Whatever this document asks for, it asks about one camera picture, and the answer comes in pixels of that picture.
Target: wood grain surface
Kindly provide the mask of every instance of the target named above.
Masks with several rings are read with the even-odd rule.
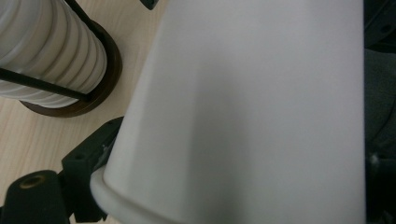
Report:
[[[152,11],[139,0],[78,0],[114,38],[123,59],[120,81],[88,114],[57,119],[38,115],[19,101],[0,97],[0,201],[16,179],[39,170],[61,171],[61,159],[103,123],[121,117],[149,53],[167,0]],[[119,223],[110,217],[101,223]]]

